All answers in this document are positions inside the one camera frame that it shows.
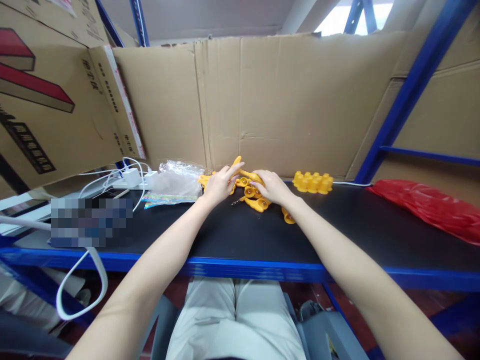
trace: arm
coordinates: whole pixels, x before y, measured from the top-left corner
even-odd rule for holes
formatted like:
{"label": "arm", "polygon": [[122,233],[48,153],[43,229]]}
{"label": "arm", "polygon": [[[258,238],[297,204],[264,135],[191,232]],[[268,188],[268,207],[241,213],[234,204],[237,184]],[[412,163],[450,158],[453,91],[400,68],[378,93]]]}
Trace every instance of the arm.
{"label": "arm", "polygon": [[277,174],[255,173],[265,187],[254,185],[295,219],[322,264],[361,312],[387,359],[462,359],[370,256],[295,196]]}
{"label": "arm", "polygon": [[187,260],[208,214],[232,191],[237,178],[232,175],[243,164],[226,166],[210,178],[205,194],[147,249],[127,273],[70,352],[68,360],[135,358],[165,288]]}

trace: floor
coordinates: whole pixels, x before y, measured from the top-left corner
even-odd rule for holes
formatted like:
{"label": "floor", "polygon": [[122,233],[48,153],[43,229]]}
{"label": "floor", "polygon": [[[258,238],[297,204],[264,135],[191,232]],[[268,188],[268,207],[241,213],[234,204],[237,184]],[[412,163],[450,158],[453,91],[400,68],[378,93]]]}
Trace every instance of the floor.
{"label": "floor", "polygon": [[[108,274],[108,291],[103,301],[93,310],[95,314],[101,310],[108,297],[113,293],[116,287],[120,284],[125,274],[111,272]],[[187,293],[187,286],[189,278],[186,276],[177,276],[165,290],[165,296],[173,302],[173,304],[180,308],[183,306],[185,295]],[[332,303],[321,284],[316,283],[297,283],[297,282],[282,282],[280,283],[282,290],[288,293],[290,300],[297,312],[300,306],[307,300],[318,302],[326,311],[335,311]],[[360,312],[355,305],[349,300],[342,289],[336,285],[331,284],[330,288],[335,295],[337,302],[340,304],[345,316],[350,323],[353,332],[363,349],[368,352],[377,346],[377,342],[363,319]],[[95,289],[92,294],[94,299],[100,292],[100,289]],[[428,316],[431,317],[443,309],[462,300],[466,294],[458,292],[436,291],[436,290],[407,290],[406,293],[418,305],[418,307]],[[85,329],[76,325],[75,323],[68,324],[60,334],[60,338],[68,343],[75,344],[82,336]],[[142,351],[140,360],[149,360],[152,351],[154,340],[155,326],[153,327],[150,336]],[[480,328],[476,331],[463,331],[451,338],[449,341],[455,348],[465,357],[465,359],[480,359]],[[0,360],[51,360],[46,357],[34,356],[26,357],[19,355],[0,354]]]}

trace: gray chair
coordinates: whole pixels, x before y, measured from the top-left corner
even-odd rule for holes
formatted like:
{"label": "gray chair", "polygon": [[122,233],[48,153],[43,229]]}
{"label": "gray chair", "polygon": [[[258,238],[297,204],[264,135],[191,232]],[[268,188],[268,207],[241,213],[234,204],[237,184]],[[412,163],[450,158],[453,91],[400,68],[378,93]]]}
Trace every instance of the gray chair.
{"label": "gray chair", "polygon": [[[340,313],[322,311],[300,322],[297,320],[289,296],[286,293],[283,295],[288,311],[298,329],[307,360],[331,360],[331,344],[341,360],[368,360],[367,354]],[[180,311],[165,296],[161,297],[138,351],[139,357],[157,320],[151,360],[166,358],[170,336]]]}

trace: person's lap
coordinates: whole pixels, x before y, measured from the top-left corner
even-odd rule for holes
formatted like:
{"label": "person's lap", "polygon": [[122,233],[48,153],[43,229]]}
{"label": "person's lap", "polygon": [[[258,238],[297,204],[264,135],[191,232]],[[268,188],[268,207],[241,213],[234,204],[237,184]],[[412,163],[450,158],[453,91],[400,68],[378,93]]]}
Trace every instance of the person's lap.
{"label": "person's lap", "polygon": [[196,277],[167,359],[305,359],[276,281]]}

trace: forearm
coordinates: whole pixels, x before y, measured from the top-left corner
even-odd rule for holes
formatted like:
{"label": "forearm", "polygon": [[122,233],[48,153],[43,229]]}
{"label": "forearm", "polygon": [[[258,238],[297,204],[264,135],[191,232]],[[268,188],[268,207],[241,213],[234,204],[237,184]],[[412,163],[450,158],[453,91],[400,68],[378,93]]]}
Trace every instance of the forearm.
{"label": "forearm", "polygon": [[68,359],[118,360],[136,356],[162,293],[185,263],[192,243],[213,207],[200,197],[147,249]]}
{"label": "forearm", "polygon": [[406,358],[406,354],[461,358],[405,292],[356,244],[298,197],[288,211],[322,264],[357,306],[387,359]]}

